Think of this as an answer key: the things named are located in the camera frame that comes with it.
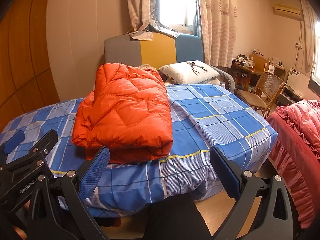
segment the window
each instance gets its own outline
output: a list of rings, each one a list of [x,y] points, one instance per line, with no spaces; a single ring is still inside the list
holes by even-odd
[[[320,22],[316,23],[316,37],[318,38],[318,53],[317,53],[317,63],[315,69],[314,80],[320,84]]]
[[[196,0],[160,0],[160,22],[178,31],[192,32]]]

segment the black pants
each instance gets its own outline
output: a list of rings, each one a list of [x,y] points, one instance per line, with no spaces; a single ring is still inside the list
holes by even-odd
[[[151,204],[142,240],[210,240],[211,234],[188,194]]]

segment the curtain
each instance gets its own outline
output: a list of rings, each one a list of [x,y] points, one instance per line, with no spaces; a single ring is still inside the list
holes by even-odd
[[[204,61],[231,67],[236,43],[237,0],[199,0]]]
[[[180,33],[159,22],[159,0],[128,0],[129,15],[133,32],[129,35],[136,40],[153,40],[152,32],[160,32],[172,38]]]
[[[306,40],[306,53],[308,63],[307,75],[309,75],[312,73],[317,62],[318,38],[316,36],[315,28],[318,17],[308,0],[301,0],[301,6],[303,12]]]

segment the red ruffled bedspread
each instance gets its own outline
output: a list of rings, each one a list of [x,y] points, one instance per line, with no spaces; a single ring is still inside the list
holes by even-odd
[[[269,157],[291,190],[301,228],[307,228],[320,211],[320,103],[278,107],[267,122],[278,132]]]

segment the wooden chair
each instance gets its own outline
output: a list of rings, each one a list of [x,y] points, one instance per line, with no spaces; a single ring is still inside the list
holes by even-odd
[[[263,117],[266,118],[269,116],[271,106],[281,93],[284,85],[285,83],[282,79],[265,71],[260,76],[256,87],[251,93],[243,90],[238,90],[237,96],[254,110],[261,110]],[[266,100],[263,101],[258,95],[255,94],[257,91],[261,91],[267,96],[267,103],[265,102]]]

